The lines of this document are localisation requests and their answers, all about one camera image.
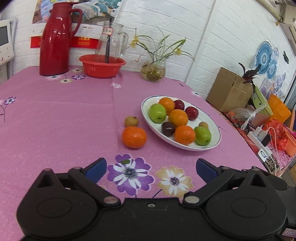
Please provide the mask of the small brown longan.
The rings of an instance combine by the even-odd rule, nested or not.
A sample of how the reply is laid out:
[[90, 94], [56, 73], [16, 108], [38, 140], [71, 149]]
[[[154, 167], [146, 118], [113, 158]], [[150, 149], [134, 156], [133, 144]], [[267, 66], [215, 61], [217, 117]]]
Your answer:
[[127, 116], [125, 118], [125, 127], [138, 126], [138, 124], [139, 124], [138, 118], [135, 116]]

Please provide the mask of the brown kiwi fruit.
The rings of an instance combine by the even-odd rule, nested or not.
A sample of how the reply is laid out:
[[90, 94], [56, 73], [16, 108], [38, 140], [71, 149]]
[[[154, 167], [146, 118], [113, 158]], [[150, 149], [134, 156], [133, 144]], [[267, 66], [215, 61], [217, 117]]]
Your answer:
[[204, 121], [202, 121], [202, 122], [199, 123], [199, 127], [204, 127], [206, 129], [209, 129], [208, 124], [206, 122], [204, 122]]

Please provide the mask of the green box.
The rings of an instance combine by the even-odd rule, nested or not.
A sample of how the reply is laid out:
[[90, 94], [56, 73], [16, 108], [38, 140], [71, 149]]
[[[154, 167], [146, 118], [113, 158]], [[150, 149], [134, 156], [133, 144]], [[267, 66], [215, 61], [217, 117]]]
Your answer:
[[253, 105], [256, 109], [260, 109], [260, 113], [266, 116], [272, 116], [273, 112], [271, 107], [268, 104], [267, 99], [261, 93], [258, 87], [255, 87], [255, 92], [251, 96], [251, 100], [253, 101]]

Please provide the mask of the orange paper bag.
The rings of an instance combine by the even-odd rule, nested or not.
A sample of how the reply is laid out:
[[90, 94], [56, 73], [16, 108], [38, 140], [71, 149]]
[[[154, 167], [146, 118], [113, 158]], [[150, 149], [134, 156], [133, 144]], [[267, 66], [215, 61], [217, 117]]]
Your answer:
[[273, 112], [269, 118], [270, 120], [276, 119], [277, 121], [284, 123], [291, 116], [290, 110], [276, 95], [270, 95], [268, 104]]

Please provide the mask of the green apple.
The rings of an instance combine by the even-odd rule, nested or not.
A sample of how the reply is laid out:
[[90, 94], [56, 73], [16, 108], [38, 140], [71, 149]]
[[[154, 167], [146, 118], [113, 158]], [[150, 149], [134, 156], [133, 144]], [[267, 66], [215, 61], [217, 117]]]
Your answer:
[[196, 135], [195, 142], [200, 146], [207, 146], [211, 142], [212, 135], [210, 131], [202, 126], [197, 126], [194, 128]]
[[159, 103], [151, 105], [148, 111], [150, 119], [155, 123], [162, 123], [166, 119], [166, 109]]

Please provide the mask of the bright red plum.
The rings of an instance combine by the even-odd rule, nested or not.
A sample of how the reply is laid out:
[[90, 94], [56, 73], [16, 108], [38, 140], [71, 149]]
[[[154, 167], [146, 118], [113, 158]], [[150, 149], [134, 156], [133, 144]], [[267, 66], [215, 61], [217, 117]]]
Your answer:
[[199, 115], [199, 111], [197, 108], [193, 107], [193, 106], [188, 106], [186, 109], [185, 109], [185, 112], [188, 116], [188, 119], [190, 121], [194, 121], [198, 118], [198, 115]]

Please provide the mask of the large orange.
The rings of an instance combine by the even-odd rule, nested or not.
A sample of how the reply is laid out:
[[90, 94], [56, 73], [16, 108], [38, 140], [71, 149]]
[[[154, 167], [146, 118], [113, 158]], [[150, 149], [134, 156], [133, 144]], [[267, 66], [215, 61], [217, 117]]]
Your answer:
[[186, 126], [189, 118], [185, 111], [181, 109], [174, 109], [168, 115], [168, 121], [175, 125], [175, 127]]

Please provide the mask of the tangerine with stem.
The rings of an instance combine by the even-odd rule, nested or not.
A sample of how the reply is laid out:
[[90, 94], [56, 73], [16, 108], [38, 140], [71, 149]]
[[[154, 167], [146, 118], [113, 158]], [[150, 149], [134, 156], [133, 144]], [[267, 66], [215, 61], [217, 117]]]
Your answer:
[[147, 134], [145, 130], [137, 126], [126, 127], [121, 135], [124, 145], [132, 149], [139, 149], [143, 147], [147, 141]]

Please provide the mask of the dark purple plant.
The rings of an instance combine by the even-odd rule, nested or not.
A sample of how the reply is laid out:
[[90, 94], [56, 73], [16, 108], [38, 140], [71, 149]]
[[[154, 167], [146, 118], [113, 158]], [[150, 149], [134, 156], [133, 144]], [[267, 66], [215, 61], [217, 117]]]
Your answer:
[[255, 69], [252, 70], [248, 70], [246, 71], [246, 68], [243, 64], [239, 63], [239, 65], [242, 67], [243, 69], [243, 76], [242, 78], [244, 79], [243, 84], [252, 84], [252, 89], [253, 89], [253, 93], [255, 93], [255, 84], [253, 82], [255, 76], [257, 75], [257, 73], [259, 72], [260, 68], [261, 68], [261, 64], [259, 64]]

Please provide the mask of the dark purple plum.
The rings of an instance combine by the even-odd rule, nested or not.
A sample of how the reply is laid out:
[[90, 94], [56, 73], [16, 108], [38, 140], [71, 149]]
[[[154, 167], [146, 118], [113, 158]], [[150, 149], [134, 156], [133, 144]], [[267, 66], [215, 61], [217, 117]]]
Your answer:
[[166, 137], [171, 137], [175, 133], [176, 127], [173, 123], [166, 121], [162, 123], [161, 129], [163, 135]]

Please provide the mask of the orange tangerine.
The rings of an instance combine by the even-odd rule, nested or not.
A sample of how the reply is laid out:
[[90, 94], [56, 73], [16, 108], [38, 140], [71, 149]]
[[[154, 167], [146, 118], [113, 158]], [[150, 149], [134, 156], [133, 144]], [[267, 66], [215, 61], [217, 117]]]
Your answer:
[[183, 125], [176, 128], [174, 133], [175, 142], [187, 146], [193, 143], [195, 139], [196, 139], [195, 131], [190, 126]]

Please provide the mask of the white water dispenser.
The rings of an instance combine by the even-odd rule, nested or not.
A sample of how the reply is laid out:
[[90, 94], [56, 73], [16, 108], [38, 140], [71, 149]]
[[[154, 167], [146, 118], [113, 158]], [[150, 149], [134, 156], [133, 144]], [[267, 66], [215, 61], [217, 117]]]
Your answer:
[[1, 20], [1, 84], [8, 80], [7, 64], [14, 58], [10, 19]]

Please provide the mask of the red plum on plate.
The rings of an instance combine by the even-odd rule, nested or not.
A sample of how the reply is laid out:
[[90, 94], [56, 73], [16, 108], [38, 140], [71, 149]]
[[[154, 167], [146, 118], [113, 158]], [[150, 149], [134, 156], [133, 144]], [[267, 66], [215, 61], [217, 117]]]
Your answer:
[[182, 100], [177, 99], [174, 101], [175, 103], [175, 109], [179, 109], [179, 110], [184, 110], [185, 109], [185, 104]]

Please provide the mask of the pink floral tablecloth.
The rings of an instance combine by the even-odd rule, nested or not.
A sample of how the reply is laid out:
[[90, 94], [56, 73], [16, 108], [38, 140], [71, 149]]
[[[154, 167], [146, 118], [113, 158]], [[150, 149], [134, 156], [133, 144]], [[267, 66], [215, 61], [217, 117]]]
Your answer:
[[[220, 128], [222, 140], [209, 151], [193, 152], [176, 148], [159, 138], [146, 124], [142, 102], [149, 96], [165, 95], [183, 99], [207, 113]], [[64, 77], [50, 79], [29, 67], [1, 85], [1, 99], [9, 104], [1, 115], [1, 240], [20, 240], [23, 233], [16, 210], [30, 186], [44, 168], [65, 173], [86, 167], [99, 158], [114, 165], [130, 156], [137, 170], [147, 169], [135, 190], [118, 172], [106, 173], [99, 185], [124, 199], [168, 197], [161, 168], [182, 176], [186, 189], [204, 185], [195, 165], [203, 158], [216, 166], [234, 169], [260, 167], [261, 163], [241, 135], [203, 98], [186, 84], [172, 79], [145, 81], [138, 73], [121, 71], [114, 78], [84, 76], [76, 68]], [[147, 141], [139, 149], [123, 144], [125, 118], [138, 118]]]

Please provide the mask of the white air conditioner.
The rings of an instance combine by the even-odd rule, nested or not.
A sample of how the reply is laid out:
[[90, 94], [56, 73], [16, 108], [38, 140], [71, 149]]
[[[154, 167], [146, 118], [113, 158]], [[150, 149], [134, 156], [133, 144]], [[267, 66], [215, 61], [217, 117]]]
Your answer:
[[280, 26], [287, 38], [295, 42], [295, 4], [292, 1], [282, 1], [280, 8]]

